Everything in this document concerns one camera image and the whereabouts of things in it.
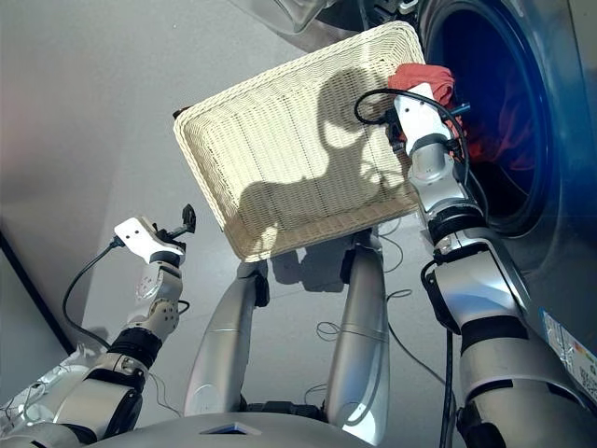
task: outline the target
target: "wicker basket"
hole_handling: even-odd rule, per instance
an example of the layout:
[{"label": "wicker basket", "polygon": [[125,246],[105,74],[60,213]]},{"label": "wicker basket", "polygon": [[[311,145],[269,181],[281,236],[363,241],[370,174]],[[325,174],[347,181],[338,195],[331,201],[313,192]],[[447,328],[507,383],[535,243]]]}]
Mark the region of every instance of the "wicker basket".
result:
[{"label": "wicker basket", "polygon": [[[417,35],[391,22],[269,70],[183,112],[176,139],[236,255],[245,261],[359,231],[416,207],[385,129],[353,114]],[[365,104],[381,114],[390,98]]]}]

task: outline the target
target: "label sticker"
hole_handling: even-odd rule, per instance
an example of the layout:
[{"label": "label sticker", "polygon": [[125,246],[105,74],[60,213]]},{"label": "label sticker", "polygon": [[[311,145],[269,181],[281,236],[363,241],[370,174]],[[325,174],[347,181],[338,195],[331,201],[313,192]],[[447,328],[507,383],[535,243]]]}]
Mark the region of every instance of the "label sticker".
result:
[{"label": "label sticker", "polygon": [[587,395],[597,402],[597,357],[548,312],[541,310],[541,313],[549,346]]}]

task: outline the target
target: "washing machine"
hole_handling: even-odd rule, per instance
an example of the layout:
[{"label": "washing machine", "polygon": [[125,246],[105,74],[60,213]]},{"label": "washing machine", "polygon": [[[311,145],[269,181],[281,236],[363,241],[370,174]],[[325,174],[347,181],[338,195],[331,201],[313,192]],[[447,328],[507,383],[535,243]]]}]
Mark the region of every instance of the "washing machine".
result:
[{"label": "washing machine", "polygon": [[473,171],[526,279],[527,318],[597,399],[597,2],[424,0],[427,63],[444,65]]}]

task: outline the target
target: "red cloth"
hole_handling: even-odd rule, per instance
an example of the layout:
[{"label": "red cloth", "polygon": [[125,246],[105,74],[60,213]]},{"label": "red cloth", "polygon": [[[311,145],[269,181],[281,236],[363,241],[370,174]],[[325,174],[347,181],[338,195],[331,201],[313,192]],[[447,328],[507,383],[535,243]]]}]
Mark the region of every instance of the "red cloth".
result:
[{"label": "red cloth", "polygon": [[[454,90],[454,77],[449,68],[424,63],[404,63],[396,73],[388,77],[388,87],[407,91],[424,82],[431,85],[434,99],[441,105],[450,106]],[[529,170],[535,166],[531,139],[533,122],[525,110],[523,86],[517,82],[516,71],[512,69],[506,79],[504,99],[499,112],[497,129],[490,131],[485,126],[465,129],[468,152],[472,161],[498,163],[508,159],[511,170]],[[454,135],[456,130],[447,123]]]},{"label": "red cloth", "polygon": [[499,163],[506,160],[505,166],[515,171],[535,167],[533,120],[524,85],[516,75],[516,69],[511,69],[507,75],[497,130],[490,132],[485,126],[469,126],[466,134],[472,161]]},{"label": "red cloth", "polygon": [[390,89],[407,91],[419,84],[431,85],[434,99],[441,105],[448,105],[454,90],[454,77],[449,68],[425,63],[403,63],[396,73],[388,77]]}]

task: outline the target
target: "floor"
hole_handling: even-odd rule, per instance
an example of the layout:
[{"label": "floor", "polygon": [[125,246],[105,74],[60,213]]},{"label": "floor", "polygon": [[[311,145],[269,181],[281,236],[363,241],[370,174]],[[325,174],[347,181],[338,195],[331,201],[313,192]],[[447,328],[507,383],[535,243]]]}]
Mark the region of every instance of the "floor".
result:
[{"label": "floor", "polygon": [[[182,299],[191,309],[153,369],[180,409],[201,335],[238,260],[174,141],[171,114],[320,41],[281,38],[229,3],[210,0],[6,0],[0,18],[3,232],[56,315],[73,274],[105,247],[119,222],[144,214],[171,229],[186,203],[197,211],[183,265]],[[421,229],[416,216],[403,217],[390,235],[404,259],[386,275],[386,289],[412,289],[390,302],[390,319],[404,344],[442,372],[444,332],[419,281],[429,260]],[[339,253],[341,244],[330,244]],[[320,340],[315,328],[340,321],[346,293],[333,278],[338,257],[327,271],[318,267],[332,252],[301,251],[300,275],[293,273],[297,259],[271,266],[271,303],[254,314],[247,400],[302,402],[307,389],[326,382],[333,343]],[[384,253],[388,269],[401,258],[386,242]],[[113,339],[142,268],[126,250],[111,253],[77,287],[73,316]],[[391,366],[382,446],[436,446],[442,386],[394,343]],[[454,381],[458,389],[457,375]],[[174,418],[156,403],[151,383],[145,395],[141,426]],[[322,397],[314,392],[307,399]]]}]

